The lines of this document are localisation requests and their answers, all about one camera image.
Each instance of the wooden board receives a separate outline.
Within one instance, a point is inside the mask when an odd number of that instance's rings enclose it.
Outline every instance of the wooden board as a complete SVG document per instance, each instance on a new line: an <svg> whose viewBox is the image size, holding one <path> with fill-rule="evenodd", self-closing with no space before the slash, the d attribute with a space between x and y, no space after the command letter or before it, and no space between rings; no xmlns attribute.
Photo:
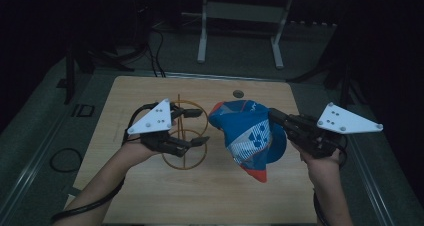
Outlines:
<svg viewBox="0 0 424 226"><path fill-rule="evenodd" d="M287 114L298 114L290 86L262 81L118 77L84 157L74 187L84 186L119 149L131 115L140 106L160 102L189 100L207 113L220 101L255 100ZM195 108L181 104L183 108ZM206 117L183 119L184 129L201 132ZM224 135L209 125L207 155L190 170L167 165L157 155L132 168L121 192L115 197L105 223L133 224L281 224L313 223L313 186L305 163L290 145L283 157L268 164L268 182L260 183L242 170L224 146ZM187 133L187 139L195 137ZM199 159L204 147L190 149L186 166ZM167 156L182 166L183 159Z"/></svg>

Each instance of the white metal stand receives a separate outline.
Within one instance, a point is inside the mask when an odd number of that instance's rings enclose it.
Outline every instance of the white metal stand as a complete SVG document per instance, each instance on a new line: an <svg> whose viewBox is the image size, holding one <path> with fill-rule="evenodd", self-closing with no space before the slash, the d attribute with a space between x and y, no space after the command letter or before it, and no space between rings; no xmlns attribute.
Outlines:
<svg viewBox="0 0 424 226"><path fill-rule="evenodd" d="M200 35L199 52L197 61L204 63L206 58L207 44L207 18L222 18L233 20L246 20L256 22L278 23L278 30L275 36L271 37L271 46L274 53L275 67L284 67L281 57L279 42L283 33L284 25L287 22L287 15L293 0L287 0L285 8L257 6L246 4L232 4L221 2L208 2L203 0L202 7L202 33Z"/></svg>

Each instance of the dark background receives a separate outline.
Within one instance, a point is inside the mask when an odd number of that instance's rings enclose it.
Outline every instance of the dark background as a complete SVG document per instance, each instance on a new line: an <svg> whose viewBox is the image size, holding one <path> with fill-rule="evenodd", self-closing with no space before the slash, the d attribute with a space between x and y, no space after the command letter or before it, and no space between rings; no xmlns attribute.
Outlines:
<svg viewBox="0 0 424 226"><path fill-rule="evenodd" d="M155 8L175 27L179 12L201 11L201 0L0 0L0 131L71 43L113 51L147 40L149 14L140 15L137 38L125 34L136 27L134 5ZM421 202L423 16L422 0L295 0L289 15L338 25L317 67L338 60L326 82L333 87L350 66Z"/></svg>

